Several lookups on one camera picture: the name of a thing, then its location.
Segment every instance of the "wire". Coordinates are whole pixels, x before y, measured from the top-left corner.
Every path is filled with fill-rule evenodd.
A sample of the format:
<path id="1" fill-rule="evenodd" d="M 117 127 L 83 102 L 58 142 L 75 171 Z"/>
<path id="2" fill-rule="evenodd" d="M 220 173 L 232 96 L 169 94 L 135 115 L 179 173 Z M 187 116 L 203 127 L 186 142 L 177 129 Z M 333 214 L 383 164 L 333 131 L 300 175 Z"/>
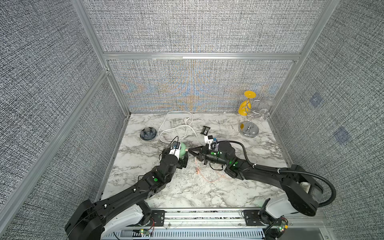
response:
<path id="1" fill-rule="evenodd" d="M 113 232 L 113 235 L 115 235 L 115 237 L 116 237 L 118 240 L 120 240 L 120 239 L 116 236 L 116 233 L 115 233 L 115 232 Z"/>
<path id="2" fill-rule="evenodd" d="M 152 230 L 152 232 L 151 232 L 151 236 L 152 236 L 152 234 L 153 234 L 153 232 L 155 231 L 155 220 L 153 220 L 153 218 L 151 218 L 152 219 L 152 222 L 153 222 L 153 224 L 152 224 L 152 227 L 153 227 L 153 230 Z"/>
<path id="3" fill-rule="evenodd" d="M 245 157 L 245 160 L 247 161 L 247 163 L 249 165 L 253 165 L 253 163 L 251 163 L 248 159 L 248 156 L 247 156 L 247 152 L 245 150 L 245 147 L 244 145 L 241 143 L 241 142 L 236 142 L 236 141 L 218 141 L 217 143 L 220 143 L 220 142 L 232 142 L 232 143 L 236 143 L 236 144 L 239 144 L 242 148 L 243 148 L 243 153 L 244 153 L 244 157 Z"/>
<path id="4" fill-rule="evenodd" d="M 274 169 L 266 169 L 266 168 L 263 168 L 263 167 L 259 167 L 259 166 L 253 166 L 253 168 L 256 168 L 256 169 L 259 169 L 259 170 L 263 170 L 263 171 L 266 171 L 266 172 L 277 172 L 277 170 L 274 170 Z M 311 173 L 311 172 L 302 172 L 302 171 L 294 171 L 294 170 L 281 170 L 280 169 L 280 173 L 299 173 L 299 174 L 304 174 L 304 175 L 309 175 L 309 176 L 312 176 L 312 177 L 315 177 L 317 179 L 320 179 L 322 180 L 323 182 L 325 182 L 329 188 L 331 189 L 331 196 L 328 198 L 327 201 L 325 202 L 321 202 L 319 204 L 319 207 L 323 207 L 323 206 L 327 206 L 328 204 L 332 203 L 335 198 L 336 198 L 336 189 L 335 187 L 333 186 L 333 184 L 328 180 L 326 179 L 325 177 L 322 177 L 320 175 L 317 175 L 315 173 Z"/>
<path id="5" fill-rule="evenodd" d="M 213 181 L 209 181 L 209 180 L 207 180 L 207 179 L 203 176 L 203 174 L 201 173 L 200 168 L 197 166 L 197 161 L 196 161 L 196 159 L 197 159 L 197 158 L 195 157 L 195 164 L 196 164 L 196 168 L 197 168 L 197 174 L 200 174 L 200 175 L 204 178 L 205 181 L 207 181 L 207 182 L 209 182 L 209 183 L 213 183 L 213 182 L 216 182 L 217 180 L 219 180 L 219 179 L 222 178 L 222 177 L 226 178 L 224 175 L 219 174 L 220 177 L 218 177 L 217 179 L 215 179 L 215 180 L 213 180 Z"/>
<path id="6" fill-rule="evenodd" d="M 166 149 L 171 145 L 171 143 L 175 140 L 175 138 L 170 141 L 170 143 L 168 144 L 168 146 L 166 147 Z"/>
<path id="7" fill-rule="evenodd" d="M 182 221 L 179 225 L 177 225 L 176 227 L 173 227 L 173 228 L 167 228 L 167 227 L 164 227 L 164 226 L 163 226 L 163 227 L 164 227 L 164 228 L 166 229 L 166 231 L 167 231 L 168 229 L 175 229 L 175 228 L 178 228 L 179 226 L 181 226 L 181 225 L 183 224 L 183 222 L 184 222 L 184 221 Z"/>
<path id="8" fill-rule="evenodd" d="M 209 166 L 210 166 L 213 170 L 215 170 L 215 171 L 221 171 L 221 170 L 224 169 L 224 168 L 223 168 L 223 165 L 221 165 L 221 169 L 214 169 L 214 168 L 211 166 L 211 162 L 209 162 Z"/>
<path id="9" fill-rule="evenodd" d="M 77 227 L 77 225 L 79 225 L 79 223 L 81 223 L 84 219 L 86 219 L 86 218 L 89 217 L 90 215 L 94 214 L 94 213 L 97 212 L 98 210 L 102 209 L 103 207 L 104 207 L 104 206 L 102 206 L 101 208 L 99 208 L 99 209 L 97 209 L 97 210 L 91 212 L 90 214 L 86 215 L 83 219 L 81 219 L 80 221 L 78 221 L 78 222 L 74 225 L 74 227 L 72 228 L 72 230 L 68 233 L 67 238 L 66 238 L 65 240 L 69 239 L 70 234 L 71 234 L 72 231 Z"/>
<path id="10" fill-rule="evenodd" d="M 119 199 L 116 199 L 116 200 L 113 201 L 113 202 L 108 203 L 107 206 L 108 206 L 108 205 L 111 205 L 111 204 L 113 204 L 113 203 L 115 203 L 115 202 L 117 202 L 117 201 L 119 201 L 119 200 L 121 200 L 121 199 L 123 199 L 123 198 L 125 198 L 125 197 L 127 197 L 127 195 L 125 195 L 125 196 L 123 196 L 123 197 L 121 197 L 121 198 L 119 198 Z M 101 208 L 96 209 L 95 211 L 91 212 L 90 214 L 88 214 L 88 215 L 86 215 L 84 218 L 82 218 L 80 221 L 78 221 L 78 222 L 74 225 L 74 227 L 72 228 L 72 230 L 68 233 L 67 238 L 66 238 L 65 240 L 68 240 L 68 239 L 69 239 L 69 236 L 70 236 L 70 234 L 72 233 L 72 231 L 73 231 L 73 230 L 77 227 L 77 225 L 79 225 L 83 220 L 85 220 L 85 219 L 86 219 L 87 217 L 89 217 L 90 215 L 94 214 L 94 213 L 97 212 L 98 210 L 100 210 L 100 209 L 102 209 L 102 208 L 105 208 L 105 207 L 106 207 L 106 206 L 103 205 Z"/>
<path id="11" fill-rule="evenodd" d="M 265 229 L 264 233 L 266 233 L 268 230 L 270 230 L 271 227 L 273 227 L 273 226 L 277 223 L 277 221 L 278 221 L 279 219 L 280 219 L 280 217 L 277 218 L 271 225 L 269 225 L 269 226 Z"/>
<path id="12" fill-rule="evenodd" d="M 236 144 L 241 145 L 241 147 L 243 148 L 245 160 L 250 165 L 253 165 L 253 168 L 256 168 L 256 169 L 259 169 L 259 170 L 263 170 L 263 171 L 266 171 L 266 172 L 277 172 L 278 174 L 280 174 L 280 173 L 299 173 L 299 174 L 304 174 L 304 175 L 309 175 L 309 176 L 315 177 L 315 178 L 320 179 L 323 182 L 325 182 L 328 185 L 328 187 L 331 189 L 331 196 L 329 197 L 329 199 L 327 201 L 320 203 L 319 207 L 327 206 L 327 205 L 331 204 L 335 200 L 335 198 L 336 198 L 336 189 L 333 186 L 333 184 L 328 179 L 326 179 L 325 177 L 322 177 L 320 175 L 317 175 L 317 174 L 311 173 L 311 172 L 302 172 L 302 171 L 294 171 L 294 170 L 281 170 L 281 169 L 273 170 L 273 169 L 265 169 L 265 168 L 259 167 L 256 164 L 253 164 L 253 163 L 251 163 L 249 161 L 248 156 L 247 156 L 247 152 L 246 152 L 245 147 L 244 147 L 244 145 L 242 143 L 236 142 L 236 141 L 228 141 L 228 142 L 232 142 L 232 143 L 236 143 Z"/>
<path id="13" fill-rule="evenodd" d="M 180 126 L 178 126 L 178 127 L 174 127 L 174 128 L 166 129 L 166 130 L 163 130 L 163 131 L 160 132 L 161 127 L 164 125 L 164 123 L 165 123 L 165 121 L 166 121 L 166 119 L 167 119 L 167 116 L 168 116 L 168 114 L 170 114 L 170 113 L 189 113 L 189 114 L 191 115 L 191 117 L 192 117 L 192 120 L 191 120 L 191 122 L 190 122 L 189 124 L 187 124 L 188 119 L 185 118 L 185 119 L 184 119 L 184 123 L 185 123 L 185 124 L 180 125 Z M 160 132 L 160 134 L 159 134 L 159 139 L 160 139 L 160 141 L 162 141 L 162 142 L 172 142 L 172 141 L 169 141 L 169 140 L 162 139 L 162 138 L 161 138 L 161 135 L 162 135 L 164 132 L 166 132 L 166 131 L 172 131 L 172 130 L 177 129 L 177 128 L 179 128 L 179 127 L 183 127 L 183 126 L 185 126 L 185 134 L 184 134 L 183 137 L 180 138 L 180 140 L 183 140 L 184 138 L 186 138 L 186 137 L 188 136 L 188 134 L 189 134 L 189 132 L 188 132 L 188 128 L 190 128 L 190 129 L 192 129 L 192 131 L 193 131 L 193 133 L 195 134 L 195 136 L 196 136 L 197 140 L 199 141 L 199 143 L 200 143 L 200 144 L 203 144 L 203 143 L 200 141 L 200 139 L 198 138 L 198 136 L 197 136 L 195 130 L 190 126 L 190 125 L 192 124 L 192 122 L 193 122 L 193 115 L 192 115 L 191 112 L 188 112 L 188 111 L 171 111 L 171 112 L 168 112 L 167 115 L 165 116 L 165 118 L 164 118 L 162 124 L 161 124 L 160 127 L 159 127 L 159 132 Z"/>
<path id="14" fill-rule="evenodd" d="M 143 177 L 143 176 L 145 176 L 145 175 L 139 175 L 139 176 L 137 176 L 137 181 L 139 181 L 139 177 Z"/>

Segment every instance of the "textured wall panel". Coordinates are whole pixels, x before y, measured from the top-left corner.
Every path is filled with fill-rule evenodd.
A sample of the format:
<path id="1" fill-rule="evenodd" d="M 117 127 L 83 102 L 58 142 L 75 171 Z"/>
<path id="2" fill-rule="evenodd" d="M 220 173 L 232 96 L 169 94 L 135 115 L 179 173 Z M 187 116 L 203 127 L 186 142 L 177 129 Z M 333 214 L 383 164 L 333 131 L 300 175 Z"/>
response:
<path id="1" fill-rule="evenodd" d="M 105 80 L 1 240 L 65 240 L 78 205 L 96 197 L 124 118 Z"/>
<path id="2" fill-rule="evenodd" d="M 274 96 L 290 60 L 110 60 L 133 112 L 237 111 L 246 90 Z"/>
<path id="3" fill-rule="evenodd" d="M 342 0 L 273 118 L 294 163 L 328 178 L 339 240 L 382 239 L 384 1 Z"/>
<path id="4" fill-rule="evenodd" d="M 101 66 L 70 0 L 0 5 L 1 207 Z"/>
<path id="5" fill-rule="evenodd" d="M 299 52 L 326 0 L 84 0 L 105 51 Z"/>

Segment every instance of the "black cable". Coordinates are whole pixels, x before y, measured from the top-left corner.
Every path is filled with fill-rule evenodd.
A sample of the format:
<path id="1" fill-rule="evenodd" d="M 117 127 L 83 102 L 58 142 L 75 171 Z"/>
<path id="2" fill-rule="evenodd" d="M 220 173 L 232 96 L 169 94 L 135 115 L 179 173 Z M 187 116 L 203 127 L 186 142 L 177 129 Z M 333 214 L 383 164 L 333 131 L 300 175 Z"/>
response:
<path id="1" fill-rule="evenodd" d="M 179 141 L 179 136 L 176 136 L 173 140 L 175 140 L 177 138 L 177 141 Z M 168 146 L 166 147 L 166 149 L 173 143 L 173 140 L 168 144 Z"/>
<path id="2" fill-rule="evenodd" d="M 209 166 L 210 166 L 213 170 L 215 170 L 215 171 L 221 171 L 221 170 L 224 169 L 224 168 L 223 168 L 223 165 L 221 165 L 221 169 L 214 169 L 214 168 L 211 166 L 211 162 L 209 162 Z"/>
<path id="3" fill-rule="evenodd" d="M 268 230 L 270 230 L 271 227 L 273 227 L 273 226 L 277 223 L 277 221 L 278 221 L 279 219 L 280 219 L 280 218 L 277 218 L 271 225 L 269 225 L 269 226 L 265 229 L 264 233 L 266 233 Z"/>
<path id="4" fill-rule="evenodd" d="M 325 177 L 322 177 L 320 175 L 317 175 L 315 173 L 311 173 L 311 172 L 302 172 L 302 171 L 294 171 L 294 170 L 282 170 L 280 169 L 279 172 L 278 170 L 274 170 L 274 169 L 265 169 L 265 168 L 262 168 L 262 167 L 259 167 L 259 166 L 254 166 L 254 168 L 256 169 L 259 169 L 259 170 L 262 170 L 262 171 L 266 171 L 266 172 L 277 172 L 277 173 L 299 173 L 299 174 L 304 174 L 304 175 L 309 175 L 309 176 L 312 176 L 312 177 L 315 177 L 317 179 L 320 179 L 322 180 L 323 182 L 325 182 L 329 188 L 331 189 L 331 196 L 329 197 L 329 199 L 325 202 L 321 202 L 319 204 L 319 207 L 323 207 L 323 206 L 327 206 L 328 204 L 332 203 L 335 198 L 336 198 L 336 189 L 335 187 L 333 186 L 333 184 L 328 180 L 326 179 Z"/>
<path id="5" fill-rule="evenodd" d="M 121 199 L 123 199 L 123 198 L 125 198 L 125 197 L 127 197 L 127 196 L 123 196 L 123 197 L 121 197 L 121 198 L 119 198 L 119 199 L 117 199 L 117 200 L 115 200 L 115 201 L 113 201 L 113 202 L 108 203 L 107 205 L 111 205 L 111 204 L 113 204 L 113 203 L 115 203 L 115 202 L 117 202 L 117 201 L 119 201 L 119 200 L 121 200 Z M 80 224 L 82 221 L 84 221 L 87 217 L 89 217 L 90 215 L 92 215 L 93 213 L 97 212 L 98 210 L 100 210 L 100 209 L 102 209 L 102 208 L 106 208 L 106 206 L 102 206 L 101 208 L 96 209 L 95 211 L 91 212 L 90 214 L 86 215 L 83 219 L 81 219 L 80 221 L 78 221 L 78 222 L 75 224 L 75 226 L 72 228 L 72 230 L 68 233 L 67 238 L 66 238 L 65 240 L 68 240 L 68 239 L 69 239 L 70 234 L 71 234 L 72 231 L 77 227 L 77 225 L 79 225 L 79 224 Z"/>
<path id="6" fill-rule="evenodd" d="M 120 239 L 116 236 L 116 233 L 115 233 L 115 232 L 113 232 L 113 235 L 115 235 L 115 237 L 116 237 L 118 240 L 120 240 Z"/>
<path id="7" fill-rule="evenodd" d="M 80 221 L 78 221 L 78 222 L 74 225 L 74 227 L 72 228 L 72 230 L 68 233 L 67 238 L 66 238 L 65 240 L 69 239 L 70 234 L 71 234 L 72 231 L 77 227 L 77 225 L 79 225 L 79 223 L 81 223 L 84 219 L 86 219 L 86 218 L 89 217 L 90 215 L 94 214 L 94 213 L 97 212 L 98 210 L 102 209 L 103 207 L 104 207 L 104 206 L 102 206 L 101 208 L 99 208 L 99 209 L 97 209 L 97 210 L 91 212 L 90 214 L 86 215 L 83 219 L 81 219 Z"/>
<path id="8" fill-rule="evenodd" d="M 245 160 L 247 161 L 247 163 L 249 165 L 251 165 L 251 166 L 253 165 L 253 163 L 251 163 L 249 161 L 248 156 L 247 156 L 247 152 L 245 151 L 245 147 L 244 147 L 244 145 L 241 142 L 236 142 L 236 141 L 218 141 L 217 143 L 220 143 L 220 142 L 232 142 L 232 143 L 239 144 L 243 148 L 243 153 L 244 153 Z"/>
<path id="9" fill-rule="evenodd" d="M 140 176 L 138 176 L 138 177 L 137 177 L 137 181 L 139 181 L 139 177 L 143 177 L 143 176 L 145 176 L 145 175 L 140 175 Z"/>

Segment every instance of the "marble tabletop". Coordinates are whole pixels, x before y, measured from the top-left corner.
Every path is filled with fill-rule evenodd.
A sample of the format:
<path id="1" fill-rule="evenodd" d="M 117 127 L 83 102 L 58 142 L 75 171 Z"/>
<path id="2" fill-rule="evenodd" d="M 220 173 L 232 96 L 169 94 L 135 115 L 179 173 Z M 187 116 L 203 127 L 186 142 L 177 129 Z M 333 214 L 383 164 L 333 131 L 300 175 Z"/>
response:
<path id="1" fill-rule="evenodd" d="M 131 115 L 104 189 L 103 199 L 129 188 L 137 182 L 139 175 L 159 164 L 159 154 L 168 144 L 161 142 L 158 136 L 151 141 L 144 141 L 140 139 L 139 133 L 145 127 L 158 130 L 164 117 L 165 114 Z M 204 136 L 200 134 L 202 127 L 208 126 L 211 128 L 209 135 L 217 139 L 242 142 L 251 162 L 271 167 L 286 167 L 267 121 L 253 120 L 259 127 L 259 135 L 246 138 L 238 132 L 239 123 L 245 120 L 239 114 L 193 113 L 193 117 L 191 126 L 201 142 L 204 142 Z M 187 113 L 169 114 L 161 130 L 184 124 L 184 118 L 191 116 Z M 184 134 L 185 128 L 181 127 L 161 137 L 171 140 Z M 191 130 L 181 141 L 187 148 L 201 145 Z M 232 146 L 236 149 L 236 156 L 244 159 L 241 147 L 237 144 Z M 216 164 L 212 164 L 212 167 L 221 168 Z M 151 208 L 260 207 L 265 199 L 282 193 L 281 189 L 262 182 L 232 179 L 223 170 L 214 171 L 209 165 L 203 165 L 189 155 L 187 167 L 176 169 L 172 181 L 165 189 L 146 201 Z"/>

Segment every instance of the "ventilation grille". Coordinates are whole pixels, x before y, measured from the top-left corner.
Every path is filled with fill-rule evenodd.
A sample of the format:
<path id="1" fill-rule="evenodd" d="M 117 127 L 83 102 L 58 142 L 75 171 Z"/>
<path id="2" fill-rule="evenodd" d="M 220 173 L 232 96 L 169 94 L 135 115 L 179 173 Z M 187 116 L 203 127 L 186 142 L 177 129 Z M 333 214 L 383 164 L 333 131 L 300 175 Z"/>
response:
<path id="1" fill-rule="evenodd" d="M 132 230 L 115 232 L 119 239 L 149 239 Z M 155 229 L 151 239 L 262 239 L 262 229 Z M 105 236 L 103 240 L 116 240 L 113 233 Z"/>

